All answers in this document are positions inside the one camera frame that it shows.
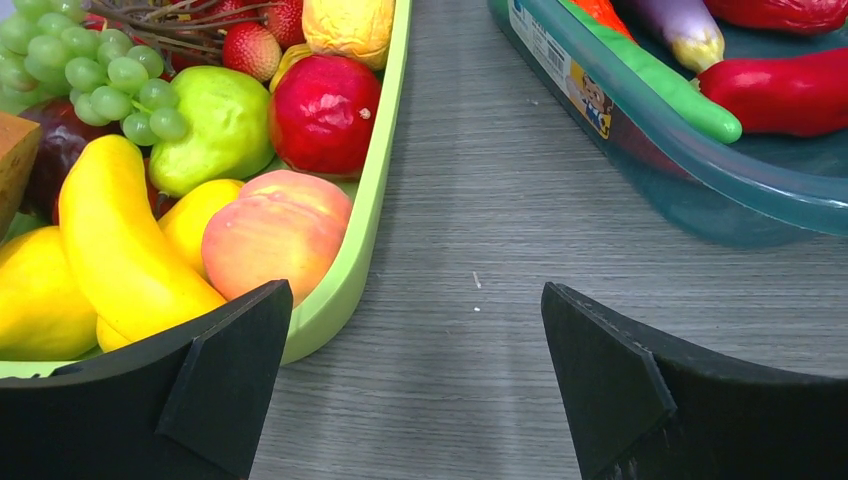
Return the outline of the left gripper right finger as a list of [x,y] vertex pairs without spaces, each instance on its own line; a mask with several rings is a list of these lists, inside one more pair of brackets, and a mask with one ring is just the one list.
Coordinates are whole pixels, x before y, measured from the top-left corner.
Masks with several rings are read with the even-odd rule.
[[701,347],[549,282],[541,313],[585,479],[843,479],[847,382]]

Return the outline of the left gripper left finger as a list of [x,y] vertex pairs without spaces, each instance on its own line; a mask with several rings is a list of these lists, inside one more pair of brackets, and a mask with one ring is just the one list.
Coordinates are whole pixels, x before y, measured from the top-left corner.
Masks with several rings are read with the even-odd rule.
[[283,280],[114,352],[1,382],[5,479],[245,479],[287,338]]

